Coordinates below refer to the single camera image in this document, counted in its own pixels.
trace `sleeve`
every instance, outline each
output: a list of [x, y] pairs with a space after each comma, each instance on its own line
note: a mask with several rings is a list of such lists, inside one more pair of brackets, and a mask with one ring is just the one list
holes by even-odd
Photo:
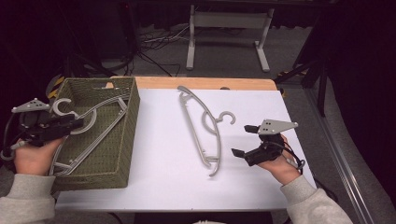
[[280, 190], [288, 200], [287, 210], [293, 223], [352, 223], [323, 189], [313, 188], [303, 175]]
[[46, 223], [55, 216], [50, 196], [55, 176], [15, 175], [8, 196], [0, 198], [0, 223]]

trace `white table surface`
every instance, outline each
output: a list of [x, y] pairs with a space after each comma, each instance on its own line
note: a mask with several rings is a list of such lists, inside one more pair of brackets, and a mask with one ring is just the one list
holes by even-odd
[[[257, 134], [245, 125], [263, 119], [290, 121], [279, 91], [192, 90], [214, 117], [231, 111], [236, 123], [224, 117], [218, 123], [221, 161], [218, 173], [209, 177], [199, 157], [178, 90], [139, 89], [141, 98], [129, 184], [126, 189], [91, 189], [62, 192], [56, 209], [120, 212], [263, 211], [286, 208], [280, 184], [258, 166], [249, 167], [231, 148], [257, 148]], [[188, 101], [198, 137], [208, 155], [215, 155], [216, 136], [201, 122], [203, 109]], [[294, 130], [283, 132], [295, 154], [305, 156]], [[304, 175], [313, 185], [308, 163]]]

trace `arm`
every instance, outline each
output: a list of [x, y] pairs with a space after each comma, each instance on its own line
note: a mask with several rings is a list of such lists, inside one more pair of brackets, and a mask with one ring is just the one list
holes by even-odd
[[50, 189], [55, 176], [45, 175], [62, 141], [16, 149], [17, 174], [8, 196], [0, 198], [0, 223], [45, 223], [54, 217], [55, 203]]
[[293, 160], [293, 157], [283, 151], [283, 156], [274, 161], [262, 162], [259, 166], [271, 172], [283, 185], [280, 189], [288, 200], [287, 210], [293, 223], [352, 223], [344, 210], [323, 189], [313, 188], [287, 159]]

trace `basket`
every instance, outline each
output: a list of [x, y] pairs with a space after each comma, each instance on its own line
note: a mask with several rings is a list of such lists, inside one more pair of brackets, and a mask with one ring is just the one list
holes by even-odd
[[[53, 190], [127, 187], [140, 103], [134, 77], [67, 78], [59, 90], [57, 99], [71, 100], [70, 104], [59, 104], [60, 111], [75, 111], [81, 115], [104, 100], [123, 94], [129, 94], [129, 100], [125, 101], [126, 114], [73, 173], [56, 177]], [[57, 162], [70, 164], [71, 160], [78, 157], [118, 117], [119, 112], [118, 103], [99, 107], [94, 125], [85, 133], [69, 135]], [[84, 126], [90, 120], [91, 115], [84, 119]]]

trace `white metal stand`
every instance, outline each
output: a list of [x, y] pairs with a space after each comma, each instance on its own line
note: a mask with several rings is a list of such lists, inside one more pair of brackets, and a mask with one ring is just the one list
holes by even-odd
[[268, 29], [271, 24], [274, 10], [269, 9], [268, 13], [224, 13], [224, 12], [200, 12], [195, 11], [194, 6], [191, 6], [190, 13], [190, 41], [189, 52], [187, 54], [187, 70], [192, 70], [194, 67], [194, 53], [195, 53], [195, 27], [229, 27], [229, 28], [250, 28], [262, 29], [262, 38], [260, 41], [255, 41], [255, 48], [262, 65], [263, 72], [269, 72], [270, 67], [265, 58], [264, 45], [265, 38], [268, 34]]

